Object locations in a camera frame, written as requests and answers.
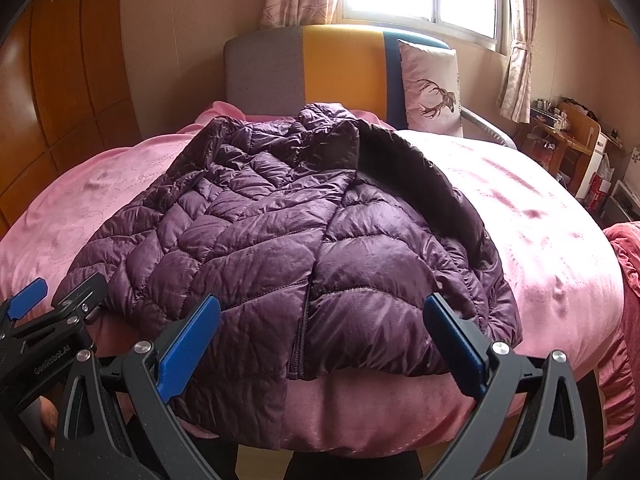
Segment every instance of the red cloth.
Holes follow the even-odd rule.
[[[640,222],[616,224],[604,233],[616,253],[625,282],[622,322],[599,365],[608,462],[640,415]]]

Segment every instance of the pink blanket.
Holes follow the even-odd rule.
[[[51,184],[0,241],[0,299],[42,276],[50,294],[32,316],[49,308],[73,257],[98,226],[148,187],[220,112],[245,118],[230,105],[214,104],[178,134],[102,153]],[[377,118],[370,114],[368,120]],[[442,169],[484,220],[518,301],[524,327],[518,352],[546,356],[562,348],[576,376],[587,373],[609,348],[623,308],[620,268],[597,225],[515,150],[420,132],[401,135]],[[94,325],[102,354],[134,341],[135,333],[121,325],[113,316]],[[289,383],[281,446],[393,454],[451,439],[471,407],[449,375],[405,378],[343,370]]]

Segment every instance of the jacket zipper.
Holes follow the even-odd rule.
[[[299,379],[302,374],[302,352],[304,348],[304,333],[306,328],[306,314],[308,311],[308,303],[309,303],[309,290],[311,289],[311,278],[314,275],[314,270],[316,266],[314,265],[313,269],[311,269],[311,274],[309,275],[309,281],[306,284],[306,293],[305,293],[305,304],[302,306],[302,315],[298,320],[298,328],[296,329],[296,336],[293,339],[293,348],[291,349],[291,361],[289,361],[289,373],[287,374],[287,379]]]

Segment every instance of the blue gripper pad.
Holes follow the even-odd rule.
[[[14,297],[9,299],[9,309],[6,314],[11,321],[16,321],[47,297],[47,282],[36,278]]]
[[[473,322],[456,316],[438,293],[424,300],[422,320],[460,391],[482,399],[487,389],[489,340]]]
[[[213,296],[190,315],[158,365],[158,392],[163,402],[180,395],[220,322],[220,302]]]

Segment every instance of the beige wall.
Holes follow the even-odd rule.
[[[532,50],[532,98],[570,96],[599,112],[606,27],[600,3],[540,0]],[[462,104],[513,133],[516,124],[500,117],[495,105],[507,57],[455,38],[443,39],[458,51]]]
[[[225,95],[222,47],[255,30],[264,0],[120,0],[129,86],[143,137],[174,132]]]
[[[224,98],[222,47],[254,30],[264,0],[121,0],[129,86],[143,136],[175,131]],[[567,95],[627,139],[640,109],[640,47],[604,19],[606,0],[540,0],[532,97]],[[462,103],[512,133],[495,101],[507,58],[454,38]]]

